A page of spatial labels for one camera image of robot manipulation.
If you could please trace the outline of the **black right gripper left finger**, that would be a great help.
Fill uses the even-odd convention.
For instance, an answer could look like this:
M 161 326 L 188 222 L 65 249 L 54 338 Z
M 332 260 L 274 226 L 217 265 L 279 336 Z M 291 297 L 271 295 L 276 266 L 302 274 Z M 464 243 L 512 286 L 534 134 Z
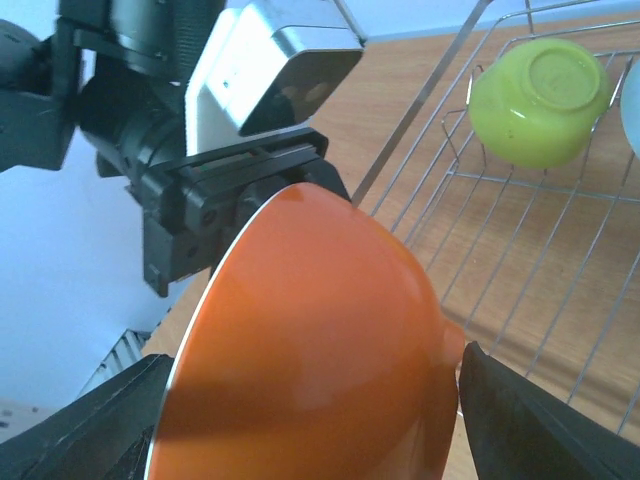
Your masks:
M 174 359 L 153 354 L 1 444 L 3 479 L 141 479 Z

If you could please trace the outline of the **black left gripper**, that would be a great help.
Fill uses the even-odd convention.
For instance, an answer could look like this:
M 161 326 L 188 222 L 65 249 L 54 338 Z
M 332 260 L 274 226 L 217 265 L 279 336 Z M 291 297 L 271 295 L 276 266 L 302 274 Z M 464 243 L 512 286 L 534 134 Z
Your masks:
M 327 137 L 309 127 L 187 155 L 183 122 L 140 79 L 90 80 L 79 128 L 97 150 L 100 175 L 129 180 L 142 209 L 143 277 L 161 297 L 170 283 L 216 266 L 280 189 L 310 182 L 349 197 L 325 158 Z

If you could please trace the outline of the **white ceramic bowl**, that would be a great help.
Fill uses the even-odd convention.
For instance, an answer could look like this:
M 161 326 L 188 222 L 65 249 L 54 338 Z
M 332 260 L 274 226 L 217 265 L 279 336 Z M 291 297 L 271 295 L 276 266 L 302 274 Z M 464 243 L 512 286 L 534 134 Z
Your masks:
M 620 97 L 620 116 L 626 139 L 636 157 L 640 155 L 640 65 L 634 62 L 627 73 Z

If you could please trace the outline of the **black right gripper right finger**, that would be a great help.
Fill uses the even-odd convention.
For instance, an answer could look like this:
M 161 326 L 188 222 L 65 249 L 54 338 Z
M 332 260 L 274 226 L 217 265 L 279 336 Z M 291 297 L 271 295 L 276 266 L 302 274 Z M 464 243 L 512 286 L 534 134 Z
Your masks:
M 467 344 L 460 404 L 480 479 L 637 479 L 639 447 Z

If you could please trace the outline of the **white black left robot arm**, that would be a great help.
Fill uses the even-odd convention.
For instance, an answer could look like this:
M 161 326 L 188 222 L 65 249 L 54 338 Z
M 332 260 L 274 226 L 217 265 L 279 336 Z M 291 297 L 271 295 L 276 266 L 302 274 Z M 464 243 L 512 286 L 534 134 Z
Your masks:
M 309 123 L 363 52 L 333 1 L 62 1 L 46 39 L 1 25 L 1 167 L 58 170 L 80 131 L 128 180 L 166 296 L 279 190 L 347 196 Z

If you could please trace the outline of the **green white bowl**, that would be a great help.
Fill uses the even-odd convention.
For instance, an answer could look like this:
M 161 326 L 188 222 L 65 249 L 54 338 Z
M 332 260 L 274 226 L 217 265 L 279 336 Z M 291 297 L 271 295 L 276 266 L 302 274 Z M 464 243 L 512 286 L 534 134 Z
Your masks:
M 561 38 L 522 43 L 472 83 L 468 115 L 478 140 L 517 167 L 574 160 L 609 107 L 612 81 L 582 45 Z

